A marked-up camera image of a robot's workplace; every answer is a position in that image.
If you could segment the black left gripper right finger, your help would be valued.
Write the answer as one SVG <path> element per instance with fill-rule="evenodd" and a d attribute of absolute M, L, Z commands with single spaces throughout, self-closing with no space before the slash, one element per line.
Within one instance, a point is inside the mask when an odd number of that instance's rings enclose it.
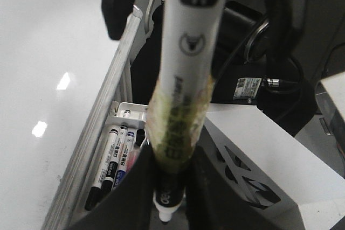
<path fill-rule="evenodd" d="M 278 229 L 235 191 L 197 147 L 188 167 L 186 216 L 189 229 Z"/>

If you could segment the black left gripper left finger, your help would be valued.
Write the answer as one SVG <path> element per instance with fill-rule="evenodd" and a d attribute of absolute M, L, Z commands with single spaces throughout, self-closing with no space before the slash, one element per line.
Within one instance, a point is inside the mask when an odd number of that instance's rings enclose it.
<path fill-rule="evenodd" d="M 157 167 L 145 145 L 119 186 L 68 229 L 149 229 Z"/>

